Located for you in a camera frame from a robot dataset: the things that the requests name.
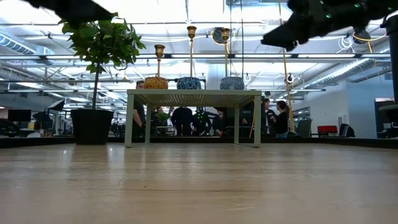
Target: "plant stem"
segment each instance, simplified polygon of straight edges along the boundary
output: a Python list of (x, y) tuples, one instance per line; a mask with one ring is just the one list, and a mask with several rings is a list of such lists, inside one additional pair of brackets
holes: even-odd
[(97, 103), (97, 87), (98, 87), (98, 79), (100, 77), (101, 65), (97, 64), (97, 71), (95, 73), (95, 82), (94, 82), (94, 93), (93, 93), (93, 110), (96, 109)]

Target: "woman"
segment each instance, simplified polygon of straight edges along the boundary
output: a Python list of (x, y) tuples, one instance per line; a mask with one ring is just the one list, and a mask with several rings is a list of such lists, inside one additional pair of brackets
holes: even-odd
[(271, 119), (275, 123), (275, 132), (277, 138), (287, 138), (287, 105), (285, 101), (278, 101), (276, 108), (279, 111), (278, 116), (273, 116)]

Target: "person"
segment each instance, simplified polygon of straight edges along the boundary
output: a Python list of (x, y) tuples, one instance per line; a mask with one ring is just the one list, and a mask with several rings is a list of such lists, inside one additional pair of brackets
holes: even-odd
[(156, 107), (156, 110), (154, 111), (154, 135), (157, 136), (157, 134), (160, 134), (160, 136), (166, 136), (166, 129), (165, 128), (160, 128), (157, 129), (158, 126), (167, 126), (167, 120), (170, 118), (172, 110), (169, 110), (169, 113), (164, 113), (163, 108), (161, 106)]
[(221, 108), (216, 108), (217, 115), (213, 118), (212, 128), (214, 130), (214, 136), (222, 137), (225, 129), (225, 116), (224, 111)]
[[(136, 89), (144, 89), (144, 81), (139, 80), (136, 82)], [(144, 105), (139, 101), (134, 99), (134, 113), (132, 115), (133, 125), (132, 125), (132, 136), (141, 137), (144, 134), (144, 126), (146, 123)]]
[(275, 133), (277, 138), (287, 138), (287, 105), (285, 101), (278, 101), (276, 108), (279, 111), (278, 116), (273, 116), (271, 119), (275, 123)]
[(192, 119), (193, 136), (206, 136), (209, 135), (211, 129), (211, 122), (208, 113), (202, 107), (197, 107), (195, 115)]
[(177, 130), (177, 136), (190, 136), (192, 132), (192, 110), (187, 107), (175, 109), (171, 117), (174, 128)]
[(276, 117), (276, 114), (273, 110), (269, 109), (269, 99), (264, 100), (264, 109), (262, 111), (262, 121), (261, 127), (263, 127), (263, 135), (265, 136), (275, 136), (274, 122), (271, 119), (272, 117)]

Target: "desk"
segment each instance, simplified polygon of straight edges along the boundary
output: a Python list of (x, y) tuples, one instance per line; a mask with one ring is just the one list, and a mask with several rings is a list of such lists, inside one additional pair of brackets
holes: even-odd
[[(261, 130), (261, 91), (258, 90), (128, 90), (126, 134), (124, 145), (132, 147), (134, 100), (147, 105), (147, 111), (156, 106), (216, 106), (234, 108), (234, 126), (239, 127), (240, 107), (254, 101), (254, 128)], [(146, 118), (145, 143), (150, 143), (150, 113)], [(234, 143), (239, 144), (239, 128), (234, 130)], [(260, 147), (261, 132), (254, 132), (254, 147)]]

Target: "gold vase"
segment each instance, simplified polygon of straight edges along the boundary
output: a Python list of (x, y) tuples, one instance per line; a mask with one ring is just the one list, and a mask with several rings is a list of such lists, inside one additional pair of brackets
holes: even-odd
[(148, 77), (145, 79), (145, 89), (166, 90), (169, 88), (169, 82), (165, 78), (160, 77), (160, 59), (163, 57), (164, 49), (165, 47), (163, 45), (155, 45), (155, 54), (157, 57), (157, 75), (156, 77)]

